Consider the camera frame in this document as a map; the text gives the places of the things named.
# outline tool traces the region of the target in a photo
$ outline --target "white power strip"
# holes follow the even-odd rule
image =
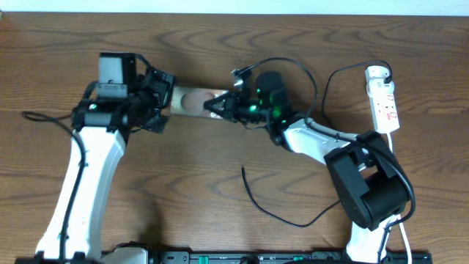
[[[382,66],[370,66],[365,70],[366,93],[372,106],[374,129],[378,133],[390,133],[399,128],[394,82],[385,84],[389,70]]]

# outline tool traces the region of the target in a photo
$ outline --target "wood grain surface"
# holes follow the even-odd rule
[[[435,263],[469,262],[469,19],[379,16],[6,13],[0,21],[0,263],[32,256],[50,221],[70,140],[23,110],[66,114],[97,78],[101,51],[145,55],[181,84],[230,88],[229,72],[269,56],[309,67],[322,94],[338,67],[385,59],[394,72],[401,129],[396,156],[413,183],[406,222],[413,249]],[[281,70],[299,109],[309,80]],[[339,129],[372,128],[363,68],[340,73],[327,108]],[[173,116],[164,134],[130,138],[109,196],[103,248],[143,241],[194,251],[303,251],[346,246],[341,207],[296,229],[254,208],[240,167],[268,210],[299,223],[337,200],[327,169],[275,147],[263,131]],[[394,231],[391,249],[403,249]]]

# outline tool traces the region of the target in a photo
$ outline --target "rectangular metallic object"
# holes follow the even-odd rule
[[[228,90],[175,86],[171,99],[171,114],[189,117],[222,119],[217,114],[204,110],[204,102],[227,93]]]

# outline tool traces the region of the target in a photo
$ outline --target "wooden table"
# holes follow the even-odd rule
[[[230,71],[269,56],[299,59],[323,92],[336,68],[372,59],[394,71],[401,129],[396,156],[413,183],[417,211],[406,222],[413,249],[435,263],[469,253],[469,20],[467,18],[292,15],[6,13],[0,21],[0,262],[32,256],[67,169],[70,140],[23,110],[68,113],[97,78],[100,51],[144,54],[181,84],[230,88]],[[309,80],[281,70],[292,100],[310,104]],[[372,128],[363,68],[340,73],[327,109],[343,131]],[[275,147],[263,131],[173,116],[162,135],[130,138],[109,195],[103,248],[143,241],[194,251],[301,251],[345,247],[341,207],[297,229],[254,208],[244,165],[263,206],[298,223],[337,200],[327,169]],[[403,249],[394,231],[391,249]]]

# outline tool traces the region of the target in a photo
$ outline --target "white backdrop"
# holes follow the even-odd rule
[[[469,0],[0,0],[0,10],[466,16]]]

